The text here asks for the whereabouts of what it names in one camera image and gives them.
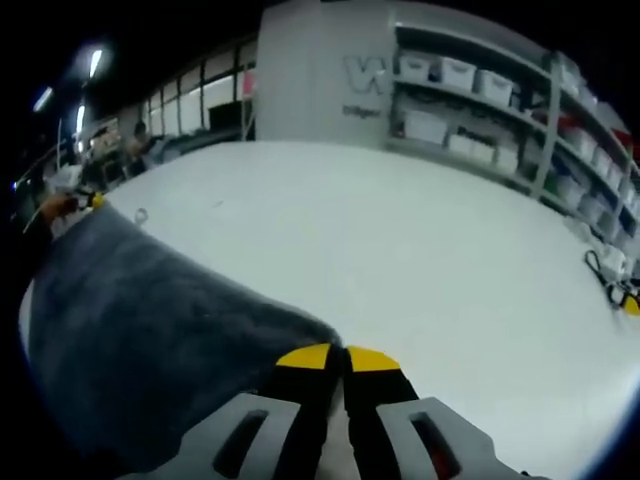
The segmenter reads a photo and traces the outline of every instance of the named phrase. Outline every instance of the dark ceiling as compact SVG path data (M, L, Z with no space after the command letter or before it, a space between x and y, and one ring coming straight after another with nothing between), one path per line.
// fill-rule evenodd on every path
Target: dark ceiling
M639 37L630 13L613 7L560 7L557 3L463 0L431 3L489 18L546 48L566 52L578 62L595 92L613 104L632 131L640 131L635 91L638 70L634 65L637 52L633 50ZM561 8L566 13L560 14ZM18 14L13 19L14 28L21 33L15 46L10 45L5 65L16 72L9 102L9 108L15 112L10 118L16 122L13 136L16 145L36 141L33 132L44 128L42 125L34 128L36 119L31 107L45 85L60 89L58 101L78 101L80 81L74 77L74 71L77 75L74 61L83 46L104 45L113 54L105 74L98 76L86 91L98 114L108 115L141 98L190 59L232 37L256 31L262 5L225 2L224 9L219 3L208 4L206 8L167 5L166 9L140 13L107 7L101 10L99 14L78 16L70 12L61 18L59 9L44 7L37 17ZM37 119L41 123L51 120L46 116Z

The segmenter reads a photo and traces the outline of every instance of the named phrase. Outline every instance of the gray fabric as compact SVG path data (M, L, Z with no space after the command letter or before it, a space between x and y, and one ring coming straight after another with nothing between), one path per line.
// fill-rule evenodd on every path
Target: gray fabric
M35 278L29 358L84 452L156 468L181 436L297 347L339 342L172 251L105 205L52 246Z

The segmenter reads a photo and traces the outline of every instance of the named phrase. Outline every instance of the shelf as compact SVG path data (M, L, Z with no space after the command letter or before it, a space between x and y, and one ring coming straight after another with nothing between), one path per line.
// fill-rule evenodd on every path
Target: shelf
M607 236L604 234L604 232L602 231L602 229L598 226L598 225L593 225L591 222L589 222L589 220L587 218L585 218L585 216L580 213L577 209L570 207L569 205L567 205L564 200L562 200L561 198L555 196L554 194L543 190L542 193L540 194L540 198L542 200L546 200L548 203L551 204L552 208L555 207L554 209L559 210L563 215L570 215L574 218L577 218L578 220L586 223L587 225L589 225L589 227L591 227L591 229L601 238L601 239L606 239Z
M471 157L466 157L455 152L450 152L440 145L415 140L412 138L389 137L387 147L399 153L410 153L420 158L436 161L445 166L463 168L473 171L490 180L507 181L522 187L525 190L531 189L531 183L524 178L503 172L495 167L480 163Z
M573 148L573 146L567 142L564 138L561 137L557 137L556 140L556 144L559 145L563 150L565 150L566 152L568 152L572 157L574 157L578 163L580 163L584 169L589 173L589 175L594 178L597 182L598 185L603 188L604 190L606 190L607 192L609 192L610 195L612 195L616 201L619 201L620 199L620 192L616 191L615 189L613 189L611 187L611 185L609 185L609 182L607 182L607 180L605 178L603 178L597 171L596 169L593 167L593 165L591 165L589 162L587 162L577 151L575 148ZM626 211L627 215L634 221L634 222L638 222L640 219L636 218L636 216L634 215L634 213L631 211L631 209L627 206L627 204L623 203L622 204L622 208L624 211Z
M533 83L542 92L550 90L548 72L497 45L442 28L410 23L396 23L395 27L401 48L451 56L521 83Z
M403 87L423 88L425 90L440 92L450 97L462 98L476 105L480 105L482 107L491 109L505 117L512 118L520 123L525 124L528 127L538 130L543 134L546 134L546 131L547 131L546 127L542 123L516 110L515 108L507 107L505 105L492 102L488 98L482 95L479 95L477 93L470 92L468 90L456 88L444 83L437 83L437 82L430 82L430 81L416 82L413 80L407 80L401 76L395 76L394 83L396 85L403 86Z
M585 107L578 98L562 88L560 89L560 109L573 114L582 121L585 131L593 136L596 143L611 156L616 164L626 167L631 162L632 169L638 173L638 166L634 165L633 160L613 131L602 123L594 112Z

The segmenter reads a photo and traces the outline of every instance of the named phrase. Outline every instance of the yellow object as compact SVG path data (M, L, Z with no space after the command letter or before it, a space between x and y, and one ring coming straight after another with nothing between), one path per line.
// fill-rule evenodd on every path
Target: yellow object
M278 367L310 368L313 370L323 370L327 363L329 353L328 343L320 343L310 347L299 348L287 353L278 360Z
M640 315L640 305L638 305L638 299L633 295L627 296L622 305L625 312L631 315Z
M354 372L376 372L380 370L399 370L400 365L382 352L360 347L347 347L351 356Z
M91 200L91 207L100 208L102 205L104 205L104 197L101 193L96 193Z

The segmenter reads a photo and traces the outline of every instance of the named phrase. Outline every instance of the white tabletop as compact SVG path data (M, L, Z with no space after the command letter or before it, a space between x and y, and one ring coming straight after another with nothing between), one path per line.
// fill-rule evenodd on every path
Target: white tabletop
M399 155L222 144L108 195L174 249L400 362L517 470L575 478L613 439L640 378L640 328L615 317L556 213Z

